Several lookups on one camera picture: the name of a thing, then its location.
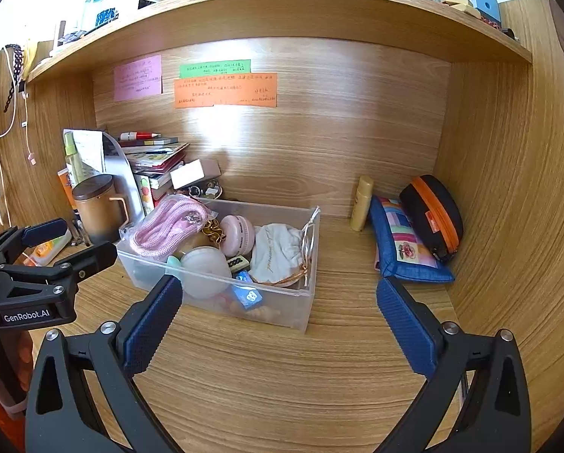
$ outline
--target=yellow wooden block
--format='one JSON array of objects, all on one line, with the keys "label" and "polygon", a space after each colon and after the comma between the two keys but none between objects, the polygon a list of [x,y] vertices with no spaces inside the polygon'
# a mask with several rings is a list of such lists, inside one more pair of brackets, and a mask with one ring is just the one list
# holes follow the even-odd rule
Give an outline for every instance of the yellow wooden block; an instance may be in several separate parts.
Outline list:
[{"label": "yellow wooden block", "polygon": [[447,5],[459,5],[460,3],[464,3],[464,5],[473,6],[470,0],[443,0],[443,2]]},{"label": "yellow wooden block", "polygon": [[452,5],[452,8],[464,12],[466,14],[472,15],[473,17],[481,18],[481,12],[476,8],[473,8],[470,5],[466,5],[464,3],[458,3],[458,5]]}]

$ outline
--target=pink rope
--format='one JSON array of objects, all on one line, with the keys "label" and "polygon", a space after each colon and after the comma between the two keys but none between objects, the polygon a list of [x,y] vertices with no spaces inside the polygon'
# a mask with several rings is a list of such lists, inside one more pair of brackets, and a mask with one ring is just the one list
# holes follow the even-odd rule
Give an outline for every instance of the pink rope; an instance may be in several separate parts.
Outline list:
[{"label": "pink rope", "polygon": [[[190,197],[167,197],[133,233],[131,248],[142,257],[166,258],[183,240],[202,230],[209,213],[207,207]],[[200,220],[192,222],[192,217]]]}]

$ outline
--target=mug lid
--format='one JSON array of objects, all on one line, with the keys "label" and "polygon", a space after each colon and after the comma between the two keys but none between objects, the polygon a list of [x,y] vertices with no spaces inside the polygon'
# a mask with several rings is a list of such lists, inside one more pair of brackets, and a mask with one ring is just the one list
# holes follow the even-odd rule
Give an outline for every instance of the mug lid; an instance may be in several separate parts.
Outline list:
[{"label": "mug lid", "polygon": [[110,174],[95,175],[79,182],[72,190],[75,201],[86,201],[106,192],[114,185],[114,177]]}]

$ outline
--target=brown mug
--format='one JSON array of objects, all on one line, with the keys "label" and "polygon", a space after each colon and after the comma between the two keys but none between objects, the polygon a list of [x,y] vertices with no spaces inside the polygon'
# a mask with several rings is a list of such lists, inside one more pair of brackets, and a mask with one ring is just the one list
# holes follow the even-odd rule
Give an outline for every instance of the brown mug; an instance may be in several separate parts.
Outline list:
[{"label": "brown mug", "polygon": [[126,198],[114,190],[113,176],[100,174],[85,179],[72,190],[72,197],[91,243],[120,238],[118,231],[129,223],[129,210]]}]

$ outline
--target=blue toy block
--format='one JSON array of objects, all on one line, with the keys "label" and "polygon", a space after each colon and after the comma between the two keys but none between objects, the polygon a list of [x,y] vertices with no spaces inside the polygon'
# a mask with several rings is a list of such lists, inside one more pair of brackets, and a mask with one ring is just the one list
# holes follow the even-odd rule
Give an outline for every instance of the blue toy block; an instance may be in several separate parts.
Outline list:
[{"label": "blue toy block", "polygon": [[491,20],[496,22],[500,27],[502,25],[500,18],[500,7],[498,6],[498,0],[471,0],[474,7],[481,12],[481,14]]}]

